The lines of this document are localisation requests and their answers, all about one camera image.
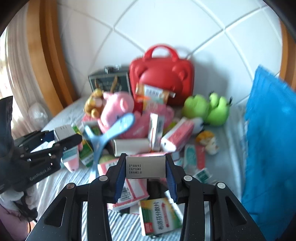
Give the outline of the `grey small medicine box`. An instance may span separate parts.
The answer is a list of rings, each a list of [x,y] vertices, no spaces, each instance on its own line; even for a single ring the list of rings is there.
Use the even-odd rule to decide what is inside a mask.
[[[126,157],[126,179],[160,179],[166,177],[166,157]]]

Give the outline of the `green yellow medicine box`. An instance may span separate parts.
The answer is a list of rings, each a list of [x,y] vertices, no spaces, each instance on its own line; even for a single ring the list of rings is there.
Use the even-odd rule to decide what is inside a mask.
[[[143,236],[161,235],[182,227],[182,221],[168,198],[142,200],[138,207]]]

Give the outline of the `white sheer curtain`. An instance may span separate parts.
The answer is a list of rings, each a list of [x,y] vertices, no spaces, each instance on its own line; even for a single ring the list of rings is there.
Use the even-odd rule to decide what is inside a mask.
[[[26,4],[1,34],[1,98],[13,97],[14,139],[42,129],[52,118],[30,61],[27,12]]]

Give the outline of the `light blue plastic clamp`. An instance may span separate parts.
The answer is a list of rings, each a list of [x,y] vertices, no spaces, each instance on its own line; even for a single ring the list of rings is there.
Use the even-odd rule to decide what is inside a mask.
[[[135,122],[135,116],[133,113],[126,113],[121,118],[119,118],[109,130],[107,130],[103,135],[96,135],[93,133],[89,126],[85,127],[86,135],[93,145],[93,164],[91,167],[91,172],[89,176],[88,183],[91,183],[96,178],[99,177],[99,172],[97,165],[99,164],[99,159],[101,157],[102,151],[105,145],[112,139],[121,135],[122,133],[128,131]]]

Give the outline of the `white cylinder tube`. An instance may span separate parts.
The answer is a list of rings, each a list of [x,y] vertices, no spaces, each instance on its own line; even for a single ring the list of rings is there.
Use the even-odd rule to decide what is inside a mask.
[[[111,145],[116,157],[119,157],[122,153],[137,155],[150,151],[150,144],[147,138],[115,139],[112,140]]]

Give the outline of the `pink white long box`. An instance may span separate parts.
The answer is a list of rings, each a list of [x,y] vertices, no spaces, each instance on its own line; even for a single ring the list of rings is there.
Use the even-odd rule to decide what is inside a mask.
[[[182,118],[169,132],[167,132],[161,139],[161,149],[164,152],[175,152],[182,149],[186,142],[191,137],[194,123]]]

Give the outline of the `small yellow white plush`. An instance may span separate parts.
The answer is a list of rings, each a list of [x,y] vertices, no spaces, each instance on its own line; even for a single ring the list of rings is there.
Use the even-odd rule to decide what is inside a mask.
[[[200,132],[196,137],[196,142],[201,144],[210,155],[215,155],[219,151],[216,137],[211,131]]]

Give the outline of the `green frog plush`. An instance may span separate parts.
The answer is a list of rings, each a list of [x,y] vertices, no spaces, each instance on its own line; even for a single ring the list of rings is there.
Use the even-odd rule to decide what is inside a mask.
[[[222,126],[229,117],[233,98],[227,99],[216,92],[210,92],[208,99],[197,94],[189,96],[182,108],[182,115],[186,118],[202,118],[207,125]]]

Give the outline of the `blue felt storage bin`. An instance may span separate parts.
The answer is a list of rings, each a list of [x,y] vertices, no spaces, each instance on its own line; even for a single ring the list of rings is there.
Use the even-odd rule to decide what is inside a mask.
[[[242,204],[266,240],[295,216],[295,92],[262,66],[245,109],[247,157]]]

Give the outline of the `brown plush toy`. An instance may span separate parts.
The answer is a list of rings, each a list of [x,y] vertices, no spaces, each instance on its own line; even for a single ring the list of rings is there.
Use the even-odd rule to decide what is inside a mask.
[[[92,118],[100,118],[104,107],[103,91],[100,88],[96,88],[85,102],[84,112]]]

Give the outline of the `pink pig plush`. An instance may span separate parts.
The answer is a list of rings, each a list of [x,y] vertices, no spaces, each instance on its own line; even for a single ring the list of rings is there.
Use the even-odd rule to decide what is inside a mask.
[[[98,125],[102,133],[109,130],[112,125],[126,113],[133,112],[133,97],[124,91],[111,93],[104,92],[105,106],[98,119]]]

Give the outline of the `dark green metal box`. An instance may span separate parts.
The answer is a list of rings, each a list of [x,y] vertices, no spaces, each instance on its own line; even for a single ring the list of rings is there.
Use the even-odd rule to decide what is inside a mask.
[[[99,88],[102,91],[132,93],[130,88],[128,66],[105,66],[103,69],[95,71],[88,76],[92,91]]]

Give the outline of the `red bear handbag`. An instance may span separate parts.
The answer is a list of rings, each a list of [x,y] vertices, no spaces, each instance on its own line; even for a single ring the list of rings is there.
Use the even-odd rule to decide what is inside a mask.
[[[168,57],[153,57],[156,48],[164,48]],[[149,48],[141,58],[133,60],[129,66],[129,81],[133,97],[136,97],[138,84],[168,90],[175,97],[168,99],[169,105],[183,105],[193,94],[194,66],[191,61],[180,58],[175,49],[168,45],[155,45]]]

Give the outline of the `wooden frame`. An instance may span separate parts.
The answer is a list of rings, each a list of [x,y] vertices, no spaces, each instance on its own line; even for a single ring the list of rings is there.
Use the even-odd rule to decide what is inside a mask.
[[[32,68],[50,113],[78,99],[63,55],[56,1],[29,1],[27,40]]]

